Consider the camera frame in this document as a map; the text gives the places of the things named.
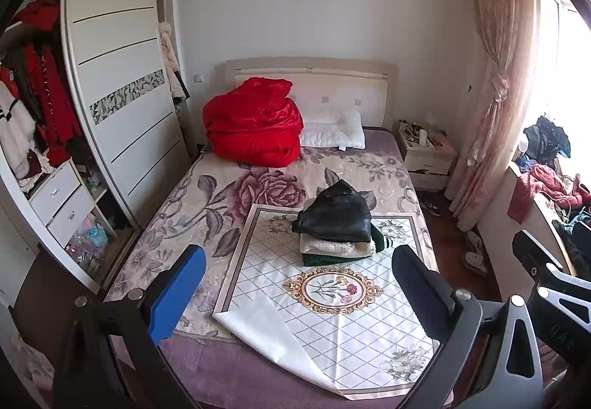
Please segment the slipper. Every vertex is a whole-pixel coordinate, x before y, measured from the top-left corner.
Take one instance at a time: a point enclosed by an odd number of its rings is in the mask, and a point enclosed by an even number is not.
[[[485,277],[488,273],[488,270],[484,265],[484,258],[475,252],[466,252],[465,254],[462,254],[460,262],[466,269],[469,269],[480,276]]]
[[[484,243],[482,239],[472,230],[464,234],[464,240],[472,252],[482,256],[484,254]]]
[[[429,212],[431,212],[431,214],[433,214],[435,217],[439,217],[441,215],[441,212],[439,211],[439,206],[432,203],[431,201],[425,199],[425,200],[419,200],[419,205],[423,208],[428,210]]]

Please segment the pillow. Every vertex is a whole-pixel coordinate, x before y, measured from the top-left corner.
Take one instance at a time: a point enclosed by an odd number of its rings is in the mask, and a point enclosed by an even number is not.
[[[300,133],[302,147],[347,147],[365,149],[361,114],[355,109],[300,110],[304,128]]]

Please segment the white fleece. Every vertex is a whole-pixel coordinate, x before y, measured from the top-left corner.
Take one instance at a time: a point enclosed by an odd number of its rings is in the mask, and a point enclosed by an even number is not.
[[[375,243],[371,242],[332,242],[316,239],[308,234],[300,234],[300,252],[319,256],[367,257],[375,254]]]
[[[29,171],[27,154],[29,141],[35,132],[35,121],[21,101],[17,101],[9,111],[13,101],[13,95],[6,85],[0,82],[0,109],[5,116],[0,119],[0,144],[8,165],[17,179],[22,179]]]

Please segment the floral bedspread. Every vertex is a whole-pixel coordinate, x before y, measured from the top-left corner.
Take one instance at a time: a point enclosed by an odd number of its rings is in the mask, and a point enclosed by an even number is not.
[[[427,226],[394,136],[368,129],[365,136],[364,150],[303,147],[300,158],[280,170],[201,155],[142,234],[106,300],[121,299],[134,287],[148,287],[187,245],[197,244],[205,250],[207,270],[177,331],[231,337],[211,314],[250,206],[301,207],[339,178],[365,197],[372,214],[416,213],[419,242],[431,256],[427,265],[435,269]]]

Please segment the floor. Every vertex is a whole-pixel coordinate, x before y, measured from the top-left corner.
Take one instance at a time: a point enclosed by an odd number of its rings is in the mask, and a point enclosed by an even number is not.
[[[466,288],[481,300],[500,300],[492,271],[484,278],[460,263],[460,256],[468,250],[468,246],[463,233],[456,227],[453,215],[447,210],[448,202],[442,195],[435,197],[442,208],[442,215],[434,217],[426,211],[425,219],[439,271],[454,288]],[[95,298],[50,255],[43,251],[39,254],[25,279],[12,314],[23,339],[43,352],[52,364],[58,361],[61,339],[66,333],[74,300],[83,294]],[[469,387],[483,343],[477,341],[454,388],[456,400],[461,399]]]
[[[449,201],[442,194],[429,194],[429,197],[439,206],[441,215],[435,217],[424,210],[425,220],[439,272],[453,288],[465,288],[471,291],[478,299],[486,301],[500,301],[501,293],[496,284],[496,279],[491,268],[490,261],[486,261],[489,268],[488,275],[482,277],[471,270],[466,269],[460,263],[460,257],[469,250],[464,233],[456,227],[456,220],[448,210]],[[464,366],[460,378],[454,387],[454,397],[461,400],[468,391],[474,371],[478,365],[482,350],[485,346],[485,339],[478,337],[472,349],[472,353]]]

